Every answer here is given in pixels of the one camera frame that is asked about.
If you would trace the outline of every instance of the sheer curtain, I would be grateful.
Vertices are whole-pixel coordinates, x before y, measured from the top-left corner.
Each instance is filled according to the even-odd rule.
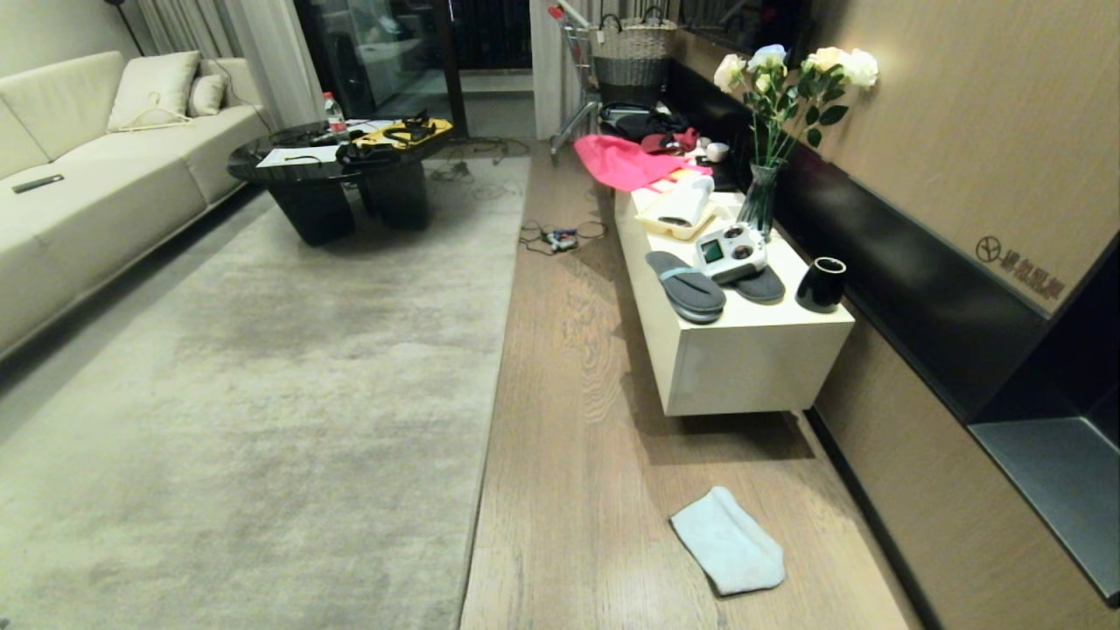
[[[323,119],[323,87],[292,0],[137,0],[159,54],[245,57],[280,127]]]

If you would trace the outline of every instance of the black cable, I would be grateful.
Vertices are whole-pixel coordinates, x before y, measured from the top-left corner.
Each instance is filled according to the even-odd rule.
[[[222,65],[222,62],[220,62],[217,59],[209,59],[209,61],[214,62],[214,65],[216,65],[217,67],[222,68],[222,72],[225,73],[225,80],[230,82],[230,95],[233,96],[234,99],[236,99],[240,104],[242,104],[242,105],[249,105],[249,106],[253,108],[253,113],[256,114],[256,118],[261,119],[261,122],[264,124],[264,129],[267,129],[269,131],[269,135],[272,135],[274,132],[272,130],[272,126],[269,124],[269,121],[264,120],[264,117],[261,114],[260,110],[256,109],[256,105],[254,105],[253,103],[250,103],[249,101],[242,99],[237,94],[237,91],[233,89],[233,75],[230,74],[230,71],[227,71],[225,68],[225,66]]]
[[[584,230],[585,225],[598,225],[600,230],[599,230],[598,233],[587,234],[586,230]],[[529,251],[531,251],[533,253],[540,253],[540,254],[543,254],[543,256],[556,256],[558,253],[563,253],[563,251],[571,251],[571,250],[557,251],[557,250],[552,249],[551,244],[549,244],[549,249],[548,250],[535,249],[535,248],[532,247],[533,243],[548,243],[548,241],[544,240],[544,234],[547,234],[549,232],[552,232],[556,229],[557,229],[556,225],[552,225],[552,224],[549,224],[549,223],[545,223],[544,225],[541,225],[536,221],[530,220],[529,223],[525,223],[524,225],[521,226],[521,231],[522,232],[533,232],[533,233],[535,233],[535,235],[532,239],[529,239],[529,238],[525,238],[524,234],[520,234],[517,237],[517,244],[525,245],[526,250],[529,250]],[[585,222],[582,222],[582,223],[580,223],[579,225],[576,226],[576,239],[577,239],[577,241],[579,241],[579,239],[582,239],[585,241],[594,241],[594,240],[597,240],[597,239],[606,238],[607,232],[608,232],[608,230],[607,230],[607,224],[606,223],[604,223],[601,221],[585,221]]]

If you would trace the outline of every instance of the pink bag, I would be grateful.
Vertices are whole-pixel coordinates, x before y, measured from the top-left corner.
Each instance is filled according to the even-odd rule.
[[[685,158],[651,155],[636,142],[615,136],[584,136],[576,140],[576,152],[591,177],[626,192],[644,188],[682,168],[711,174],[710,168],[693,166]]]

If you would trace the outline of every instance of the wall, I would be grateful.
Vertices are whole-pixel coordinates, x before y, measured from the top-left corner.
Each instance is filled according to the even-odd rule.
[[[822,156],[963,256],[999,237],[1066,288],[1046,299],[988,270],[1055,312],[1120,229],[1120,6],[814,4],[813,46],[865,48],[881,71],[871,94],[849,98]],[[678,59],[704,76],[727,53],[679,39]],[[965,428],[849,308],[856,330],[815,406],[943,627],[1120,627]]]
[[[1120,230],[1120,3],[820,0],[813,47],[876,55],[879,85],[821,155],[974,259],[978,241],[1058,278],[1053,313]],[[682,34],[710,76],[727,50]]]
[[[136,2],[124,9],[151,52]],[[0,0],[0,76],[105,50],[138,56],[116,9],[101,0]]]

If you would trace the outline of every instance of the coffee table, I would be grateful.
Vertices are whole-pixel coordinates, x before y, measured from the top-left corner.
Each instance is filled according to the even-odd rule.
[[[422,230],[428,226],[428,192],[421,160],[447,145],[444,133],[413,148],[398,151],[391,164],[345,166],[337,161],[258,168],[273,148],[310,146],[327,130],[325,122],[301,124],[258,138],[230,155],[230,175],[262,184],[307,244],[320,245],[354,232],[354,215],[343,184],[354,183],[371,215],[380,213],[389,228]]]

